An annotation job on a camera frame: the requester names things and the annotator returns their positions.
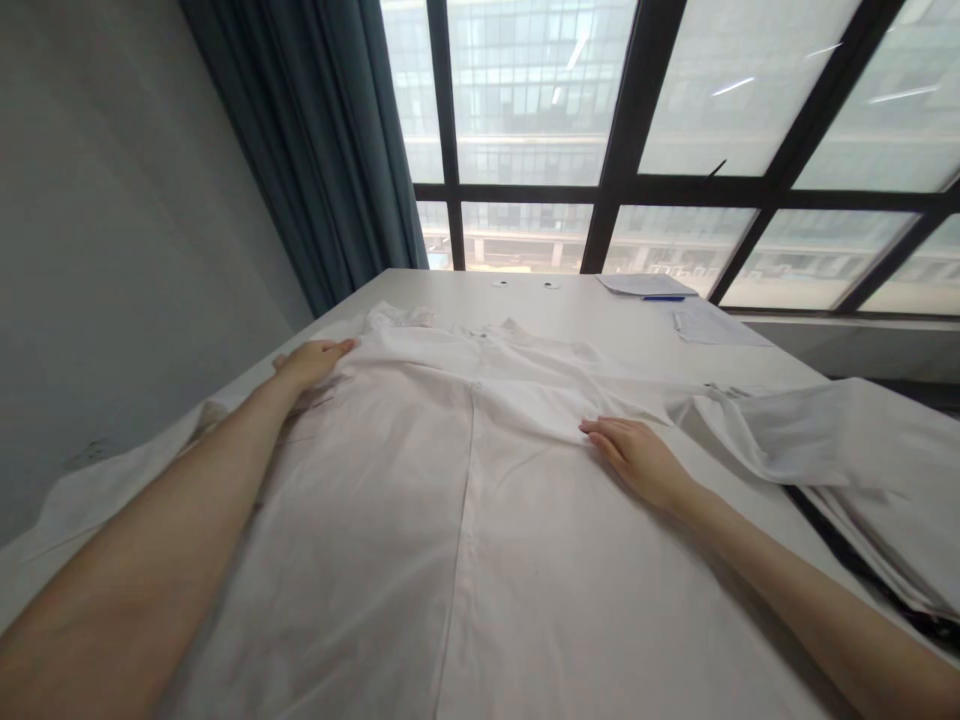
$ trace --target paper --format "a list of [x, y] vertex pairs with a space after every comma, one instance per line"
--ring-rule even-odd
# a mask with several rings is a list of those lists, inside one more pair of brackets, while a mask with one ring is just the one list
[[706, 300], [692, 298], [669, 308], [673, 327], [695, 345], [771, 347], [772, 342]]
[[607, 289], [623, 295], [640, 297], [692, 297], [697, 291], [669, 275], [597, 275]]

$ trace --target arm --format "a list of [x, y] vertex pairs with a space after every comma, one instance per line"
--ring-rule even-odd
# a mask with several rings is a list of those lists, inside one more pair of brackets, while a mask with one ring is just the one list
[[767, 601], [865, 718], [958, 718], [960, 672], [693, 480], [641, 422], [581, 424], [627, 489], [687, 526]]
[[10, 717], [149, 715], [203, 621], [284, 418], [353, 341], [307, 343], [178, 458], [0, 638]]

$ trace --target seam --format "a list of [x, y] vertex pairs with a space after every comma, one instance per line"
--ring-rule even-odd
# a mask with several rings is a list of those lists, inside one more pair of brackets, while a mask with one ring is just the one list
[[460, 528], [457, 531], [457, 550], [454, 555], [454, 564], [453, 564], [453, 581], [450, 584], [450, 596], [449, 603], [447, 604], [447, 617], [444, 622], [443, 628], [443, 650], [440, 654], [440, 673], [437, 677], [437, 690], [436, 690], [436, 700], [433, 706], [433, 717], [434, 720], [438, 717], [440, 713], [440, 699], [443, 697], [443, 679], [447, 669], [447, 653], [450, 649], [450, 629], [453, 625], [453, 611], [456, 604], [457, 596], [457, 586], [458, 580], [460, 578], [461, 562], [460, 562], [460, 552], [463, 549], [463, 519], [466, 511], [467, 505], [467, 495], [470, 489], [470, 479], [471, 479], [471, 470], [473, 468], [473, 454], [474, 454], [474, 444], [476, 440], [476, 427], [477, 427], [477, 402], [474, 397], [474, 392], [476, 390], [476, 383], [479, 382], [480, 378], [480, 366], [483, 362], [483, 347], [478, 345], [477, 348], [477, 370], [474, 378], [470, 381], [470, 384], [467, 386], [468, 394], [470, 397], [470, 444], [467, 448], [467, 476], [464, 479], [463, 483], [463, 501], [460, 504]]

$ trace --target forearm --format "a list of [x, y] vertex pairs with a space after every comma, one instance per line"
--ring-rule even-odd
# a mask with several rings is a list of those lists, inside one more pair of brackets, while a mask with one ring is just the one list
[[793, 630], [866, 718], [960, 714], [960, 673], [701, 489], [675, 515]]
[[217, 592], [298, 394], [279, 378], [258, 388], [57, 574], [0, 638], [0, 706], [149, 712]]

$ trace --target hand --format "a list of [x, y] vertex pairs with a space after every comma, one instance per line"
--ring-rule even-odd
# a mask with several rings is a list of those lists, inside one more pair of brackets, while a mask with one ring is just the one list
[[297, 392], [303, 392], [323, 380], [337, 364], [337, 360], [357, 346], [356, 340], [335, 343], [332, 340], [313, 340], [294, 350], [289, 357], [278, 355], [273, 360], [275, 377], [289, 382]]
[[663, 440], [639, 420], [600, 417], [584, 420], [580, 431], [603, 452], [627, 489], [655, 507], [676, 512], [701, 489]]

